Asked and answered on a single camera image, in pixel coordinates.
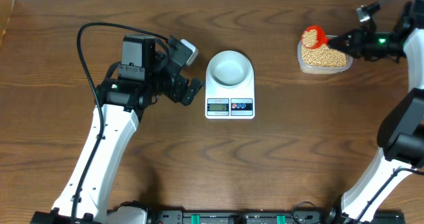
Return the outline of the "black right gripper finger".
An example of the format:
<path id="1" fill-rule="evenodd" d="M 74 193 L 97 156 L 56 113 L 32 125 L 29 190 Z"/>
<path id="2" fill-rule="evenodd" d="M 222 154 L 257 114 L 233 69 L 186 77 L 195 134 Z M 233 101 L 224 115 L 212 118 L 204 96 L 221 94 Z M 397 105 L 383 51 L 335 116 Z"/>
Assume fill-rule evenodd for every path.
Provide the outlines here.
<path id="1" fill-rule="evenodd" d="M 341 35 L 331 36 L 327 44 L 328 45 L 349 45 L 353 35 L 354 35 L 354 30 L 350 30 Z"/>
<path id="2" fill-rule="evenodd" d="M 327 45 L 330 49 L 352 56 L 350 52 L 350 45 L 345 42 L 328 42 Z"/>

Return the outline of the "red plastic measuring scoop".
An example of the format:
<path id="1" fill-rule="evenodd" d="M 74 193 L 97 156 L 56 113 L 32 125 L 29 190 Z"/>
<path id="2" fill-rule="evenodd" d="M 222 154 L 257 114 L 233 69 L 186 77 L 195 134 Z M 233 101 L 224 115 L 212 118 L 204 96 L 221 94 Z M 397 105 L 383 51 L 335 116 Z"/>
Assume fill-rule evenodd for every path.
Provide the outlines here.
<path id="1" fill-rule="evenodd" d="M 307 27 L 301 37 L 302 45 L 309 49 L 320 48 L 327 45 L 329 39 L 326 37 L 325 31 L 318 25 Z"/>

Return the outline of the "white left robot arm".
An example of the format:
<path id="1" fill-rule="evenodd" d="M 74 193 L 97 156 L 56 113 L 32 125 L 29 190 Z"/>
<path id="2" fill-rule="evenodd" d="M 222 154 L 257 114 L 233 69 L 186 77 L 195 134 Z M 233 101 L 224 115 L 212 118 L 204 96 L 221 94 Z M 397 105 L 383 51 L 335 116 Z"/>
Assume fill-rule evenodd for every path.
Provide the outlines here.
<path id="1" fill-rule="evenodd" d="M 123 153 L 145 109 L 166 95 L 189 105 L 203 80 L 180 75 L 193 63 L 198 49 L 185 39 L 167 42 L 148 35 L 126 35 L 121 61 L 111 65 L 97 86 L 99 103 L 91 129 L 67 186 L 50 212 L 37 211 L 32 223 L 153 223 L 147 209 L 128 203 L 107 208 Z"/>

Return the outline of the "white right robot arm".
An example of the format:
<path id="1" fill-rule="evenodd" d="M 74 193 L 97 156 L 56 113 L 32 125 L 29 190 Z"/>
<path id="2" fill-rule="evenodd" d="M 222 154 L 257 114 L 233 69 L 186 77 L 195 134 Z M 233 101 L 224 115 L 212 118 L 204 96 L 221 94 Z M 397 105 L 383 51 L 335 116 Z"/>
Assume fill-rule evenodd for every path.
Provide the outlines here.
<path id="1" fill-rule="evenodd" d="M 423 167 L 423 0 L 405 4 L 392 32 L 377 32 L 373 14 L 380 3 L 357 8 L 360 28 L 328 41 L 353 58 L 377 61 L 388 56 L 405 58 L 407 95 L 382 121 L 378 150 L 355 185 L 332 208 L 328 223 L 371 223 L 381 203 L 410 174 Z"/>

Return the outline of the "white digital kitchen scale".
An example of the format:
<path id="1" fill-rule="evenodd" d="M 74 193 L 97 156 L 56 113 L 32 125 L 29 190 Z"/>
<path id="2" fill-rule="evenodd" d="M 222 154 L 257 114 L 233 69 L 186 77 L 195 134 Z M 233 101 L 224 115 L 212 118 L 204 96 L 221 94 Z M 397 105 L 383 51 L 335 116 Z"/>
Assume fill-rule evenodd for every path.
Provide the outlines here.
<path id="1" fill-rule="evenodd" d="M 255 117 L 254 73 L 248 84 L 230 88 L 217 85 L 206 74 L 205 117 L 208 119 L 253 119 Z"/>

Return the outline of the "white round bowl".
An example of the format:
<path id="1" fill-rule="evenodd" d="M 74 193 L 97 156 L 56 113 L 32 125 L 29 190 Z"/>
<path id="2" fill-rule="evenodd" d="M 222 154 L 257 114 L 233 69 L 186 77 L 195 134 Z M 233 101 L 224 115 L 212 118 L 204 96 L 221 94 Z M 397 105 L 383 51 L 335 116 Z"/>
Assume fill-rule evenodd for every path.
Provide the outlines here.
<path id="1" fill-rule="evenodd" d="M 240 52 L 226 50 L 216 54 L 207 67 L 207 77 L 217 85 L 230 88 L 248 84 L 253 77 L 250 60 Z"/>

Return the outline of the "clear plastic container of beans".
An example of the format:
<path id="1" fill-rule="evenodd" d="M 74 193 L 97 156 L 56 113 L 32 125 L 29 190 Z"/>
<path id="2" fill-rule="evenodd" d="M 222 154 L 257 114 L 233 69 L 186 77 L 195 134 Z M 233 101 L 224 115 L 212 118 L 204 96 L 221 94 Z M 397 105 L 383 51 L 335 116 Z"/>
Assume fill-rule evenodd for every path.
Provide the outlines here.
<path id="1" fill-rule="evenodd" d="M 301 40 L 297 46 L 300 70 L 306 74 L 336 74 L 349 69 L 353 58 L 348 54 L 330 49 L 326 44 L 307 48 Z"/>

